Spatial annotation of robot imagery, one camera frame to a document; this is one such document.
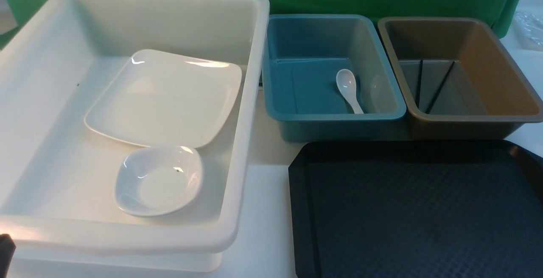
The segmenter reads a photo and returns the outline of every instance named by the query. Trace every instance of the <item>plastic bin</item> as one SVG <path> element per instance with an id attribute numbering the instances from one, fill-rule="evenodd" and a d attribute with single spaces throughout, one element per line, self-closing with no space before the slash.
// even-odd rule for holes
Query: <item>plastic bin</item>
<path id="1" fill-rule="evenodd" d="M 268 0 L 49 0 L 0 54 L 0 230 L 18 257 L 215 270 L 239 224 L 268 14 Z M 226 123 L 198 149 L 206 173 L 198 197 L 145 219 L 122 212 L 112 195 L 119 167 L 138 147 L 83 120 L 143 49 L 243 71 Z M 132 87 L 153 90 L 145 80 Z"/>
<path id="2" fill-rule="evenodd" d="M 343 68 L 357 78 L 365 114 L 353 114 L 337 90 Z M 406 111 L 377 32 L 359 15 L 271 16 L 262 78 L 286 141 L 373 138 Z"/>
<path id="3" fill-rule="evenodd" d="M 485 23 L 391 17 L 378 29 L 409 110 L 411 138 L 503 139 L 543 121 L 541 99 Z"/>

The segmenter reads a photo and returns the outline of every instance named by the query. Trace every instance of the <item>white plastic tub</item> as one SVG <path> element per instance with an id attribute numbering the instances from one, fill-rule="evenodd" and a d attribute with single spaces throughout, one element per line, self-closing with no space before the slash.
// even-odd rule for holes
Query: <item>white plastic tub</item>
<path id="1" fill-rule="evenodd" d="M 56 251 L 66 261 L 123 265 L 111 260 L 138 256 L 125 263 L 146 267 L 144 256 L 191 254 L 206 261 L 179 269 L 218 266 L 216 253 L 237 232 L 268 14 L 268 0 L 49 0 L 0 54 L 0 231 L 28 248 L 22 257 Z M 112 197 L 122 159 L 137 147 L 83 123 L 144 48 L 244 69 L 225 127 L 199 150 L 201 195 L 186 210 L 147 219 Z"/>

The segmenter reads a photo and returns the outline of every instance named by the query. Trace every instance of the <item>white square plate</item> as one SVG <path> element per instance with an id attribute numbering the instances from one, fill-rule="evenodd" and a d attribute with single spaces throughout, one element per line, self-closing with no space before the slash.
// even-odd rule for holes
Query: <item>white square plate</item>
<path id="1" fill-rule="evenodd" d="M 139 146 L 209 144 L 230 114 L 238 65 L 136 52 L 85 116 L 89 129 Z"/>

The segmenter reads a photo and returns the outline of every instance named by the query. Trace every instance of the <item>small square bowl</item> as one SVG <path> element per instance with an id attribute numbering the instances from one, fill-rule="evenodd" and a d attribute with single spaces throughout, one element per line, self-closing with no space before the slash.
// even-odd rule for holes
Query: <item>small square bowl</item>
<path id="1" fill-rule="evenodd" d="M 341 69 L 354 73 L 365 114 L 337 90 Z M 374 138 L 406 111 L 377 32 L 359 15 L 270 16 L 262 81 L 286 141 Z"/>
<path id="2" fill-rule="evenodd" d="M 200 154 L 186 146 L 143 148 L 120 166 L 115 202 L 133 216 L 161 216 L 187 207 L 200 193 Z"/>

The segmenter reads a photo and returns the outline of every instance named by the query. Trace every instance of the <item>dark blue tray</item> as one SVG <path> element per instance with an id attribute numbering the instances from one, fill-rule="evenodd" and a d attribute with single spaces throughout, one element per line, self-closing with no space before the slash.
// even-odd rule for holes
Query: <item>dark blue tray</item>
<path id="1" fill-rule="evenodd" d="M 541 278 L 541 158 L 506 141 L 310 143 L 289 167 L 299 278 Z"/>

